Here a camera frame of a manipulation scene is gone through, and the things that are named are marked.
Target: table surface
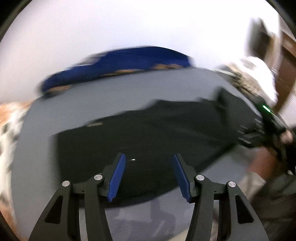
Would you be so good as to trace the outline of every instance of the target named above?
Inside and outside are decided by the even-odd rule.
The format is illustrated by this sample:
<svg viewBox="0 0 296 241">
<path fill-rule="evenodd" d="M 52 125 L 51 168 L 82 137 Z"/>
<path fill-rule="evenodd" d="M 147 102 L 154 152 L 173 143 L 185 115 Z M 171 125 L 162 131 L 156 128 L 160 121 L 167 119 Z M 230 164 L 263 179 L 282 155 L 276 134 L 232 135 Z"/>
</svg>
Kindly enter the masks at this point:
<svg viewBox="0 0 296 241">
<path fill-rule="evenodd" d="M 93 119 L 144 108 L 154 99 L 213 99 L 219 86 L 254 109 L 222 77 L 193 67 L 107 77 L 78 84 L 49 99 L 37 99 L 25 117 L 12 166 L 12 198 L 20 234 L 29 237 L 59 185 L 52 135 Z M 251 157 L 249 150 L 235 147 L 203 174 L 219 183 L 238 181 Z M 192 211 L 193 205 L 182 198 L 177 188 L 149 202 L 106 209 L 106 216 L 114 241 L 165 240 L 189 227 Z M 86 240 L 83 209 L 80 214 L 81 240 Z"/>
</svg>

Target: ribbed blue pad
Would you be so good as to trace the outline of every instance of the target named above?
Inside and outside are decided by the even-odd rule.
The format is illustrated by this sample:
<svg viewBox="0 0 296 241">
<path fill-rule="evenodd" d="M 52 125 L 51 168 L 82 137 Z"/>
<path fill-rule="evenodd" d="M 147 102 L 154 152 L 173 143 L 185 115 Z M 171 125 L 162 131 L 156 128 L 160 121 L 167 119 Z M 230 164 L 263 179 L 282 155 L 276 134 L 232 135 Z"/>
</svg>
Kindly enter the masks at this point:
<svg viewBox="0 0 296 241">
<path fill-rule="evenodd" d="M 108 202 L 111 202 L 112 199 L 116 197 L 118 187 L 119 187 L 125 167 L 126 167 L 126 157 L 124 154 L 122 154 L 114 170 L 113 176 L 111 177 L 109 182 L 109 192 L 107 195 Z"/>
<path fill-rule="evenodd" d="M 186 178 L 186 175 L 184 173 L 184 170 L 180 164 L 180 161 L 179 161 L 177 155 L 174 155 L 174 157 L 173 157 L 173 167 L 174 167 L 174 171 L 175 171 L 175 175 L 176 175 L 178 184 L 181 189 L 182 196 L 183 196 L 183 198 L 185 198 L 187 200 L 187 202 L 189 202 L 191 200 L 191 195 L 190 195 L 190 191 L 189 191 L 189 182 Z"/>
</svg>

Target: silver screw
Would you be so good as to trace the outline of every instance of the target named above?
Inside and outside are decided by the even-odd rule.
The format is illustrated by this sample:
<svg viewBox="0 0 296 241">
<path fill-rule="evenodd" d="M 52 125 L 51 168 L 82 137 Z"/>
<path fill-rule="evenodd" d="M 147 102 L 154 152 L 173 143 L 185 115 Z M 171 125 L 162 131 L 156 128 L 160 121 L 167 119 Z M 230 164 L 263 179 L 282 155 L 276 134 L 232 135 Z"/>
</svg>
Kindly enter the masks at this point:
<svg viewBox="0 0 296 241">
<path fill-rule="evenodd" d="M 94 179 L 95 180 L 101 180 L 103 178 L 103 176 L 101 174 L 95 175 Z"/>
<path fill-rule="evenodd" d="M 62 185 L 63 185 L 64 187 L 67 187 L 67 186 L 70 185 L 70 182 L 69 182 L 69 181 L 63 181 Z"/>
<path fill-rule="evenodd" d="M 197 175 L 196 179 L 199 180 L 199 181 L 202 181 L 202 180 L 205 179 L 205 177 L 203 175 Z"/>
<path fill-rule="evenodd" d="M 235 182 L 232 182 L 232 181 L 229 182 L 228 185 L 229 185 L 230 187 L 232 187 L 232 188 L 234 188 L 234 187 L 236 186 Z"/>
</svg>

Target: dark blue fabric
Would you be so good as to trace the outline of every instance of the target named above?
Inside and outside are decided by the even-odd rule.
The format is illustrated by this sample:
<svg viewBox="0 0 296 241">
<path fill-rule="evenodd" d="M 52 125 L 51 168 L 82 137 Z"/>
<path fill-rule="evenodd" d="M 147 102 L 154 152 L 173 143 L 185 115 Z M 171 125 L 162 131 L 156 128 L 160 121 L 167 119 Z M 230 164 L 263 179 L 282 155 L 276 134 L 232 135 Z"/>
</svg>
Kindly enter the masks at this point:
<svg viewBox="0 0 296 241">
<path fill-rule="evenodd" d="M 45 93 L 54 87 L 95 80 L 117 70 L 149 70 L 157 64 L 190 66 L 188 56 L 154 46 L 114 50 L 97 55 L 92 60 L 92 63 L 82 63 L 50 76 L 42 83 L 41 91 Z"/>
</svg>

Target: green led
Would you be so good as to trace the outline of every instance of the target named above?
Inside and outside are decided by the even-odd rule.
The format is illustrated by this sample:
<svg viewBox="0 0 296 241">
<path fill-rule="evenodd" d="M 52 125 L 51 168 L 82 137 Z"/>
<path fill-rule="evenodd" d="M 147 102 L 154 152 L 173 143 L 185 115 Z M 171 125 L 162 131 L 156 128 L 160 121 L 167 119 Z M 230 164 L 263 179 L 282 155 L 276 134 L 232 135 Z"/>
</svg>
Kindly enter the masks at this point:
<svg viewBox="0 0 296 241">
<path fill-rule="evenodd" d="M 268 112 L 270 112 L 271 113 L 271 110 L 270 109 L 268 109 L 265 105 L 263 106 L 263 108 L 264 109 L 266 109 Z"/>
</svg>

